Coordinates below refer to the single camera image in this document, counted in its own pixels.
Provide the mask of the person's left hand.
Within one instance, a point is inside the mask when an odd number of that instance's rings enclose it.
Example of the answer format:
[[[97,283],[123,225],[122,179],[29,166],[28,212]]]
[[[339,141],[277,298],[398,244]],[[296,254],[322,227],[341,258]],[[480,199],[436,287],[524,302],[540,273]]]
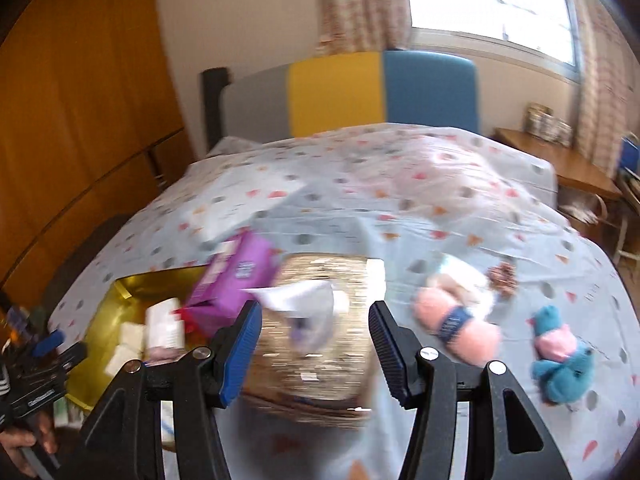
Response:
[[[4,452],[8,454],[13,465],[29,478],[36,478],[37,475],[22,448],[32,448],[36,442],[39,442],[49,454],[58,452],[58,442],[55,439],[54,423],[50,413],[41,411],[35,414],[35,421],[38,434],[22,428],[8,427],[0,436]]]

